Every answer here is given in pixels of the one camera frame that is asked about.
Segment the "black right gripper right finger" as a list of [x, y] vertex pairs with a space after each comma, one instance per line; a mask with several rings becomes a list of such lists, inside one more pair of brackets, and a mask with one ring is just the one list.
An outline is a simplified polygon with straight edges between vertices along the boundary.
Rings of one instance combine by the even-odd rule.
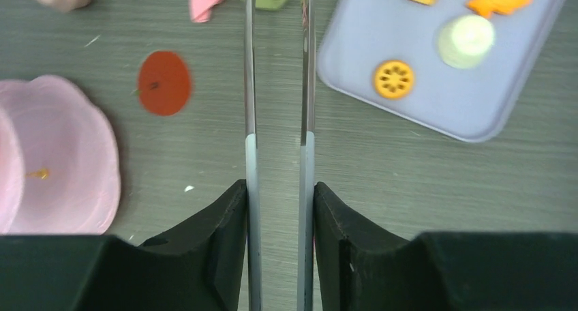
[[576, 310], [577, 235], [429, 231], [407, 240], [314, 190], [325, 310]]

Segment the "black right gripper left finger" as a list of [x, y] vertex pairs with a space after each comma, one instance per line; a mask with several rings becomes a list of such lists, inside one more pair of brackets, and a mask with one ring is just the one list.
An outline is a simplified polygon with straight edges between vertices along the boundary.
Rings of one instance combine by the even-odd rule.
[[236, 310], [247, 213], [240, 179], [134, 246], [114, 235], [1, 238], [2, 310]]

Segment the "metal serving tongs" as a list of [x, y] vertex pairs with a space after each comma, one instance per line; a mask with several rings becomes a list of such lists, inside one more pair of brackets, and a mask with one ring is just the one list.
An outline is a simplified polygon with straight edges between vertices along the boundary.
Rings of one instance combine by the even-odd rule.
[[[258, 141], [256, 129], [256, 82], [254, 60], [254, 13], [256, 0], [245, 0], [244, 96], [245, 172], [247, 184], [247, 257], [249, 308], [262, 309], [262, 264]], [[314, 0], [301, 0], [303, 23], [303, 77], [301, 103], [301, 165], [299, 184], [299, 238], [297, 310], [312, 310], [314, 279], [314, 179], [316, 33]]]

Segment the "pink three-tier dessert stand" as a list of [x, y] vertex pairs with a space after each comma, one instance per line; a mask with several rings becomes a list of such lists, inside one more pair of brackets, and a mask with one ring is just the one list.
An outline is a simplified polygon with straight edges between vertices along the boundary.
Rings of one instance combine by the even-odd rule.
[[102, 234], [121, 195], [104, 113], [72, 82], [1, 81], [1, 233]]

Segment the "white round cake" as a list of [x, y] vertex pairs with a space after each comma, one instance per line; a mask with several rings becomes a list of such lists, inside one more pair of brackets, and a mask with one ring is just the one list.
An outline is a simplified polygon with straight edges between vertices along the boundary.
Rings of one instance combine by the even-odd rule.
[[475, 14], [457, 17], [441, 28], [438, 53], [445, 64], [457, 69], [475, 68], [496, 40], [494, 25]]

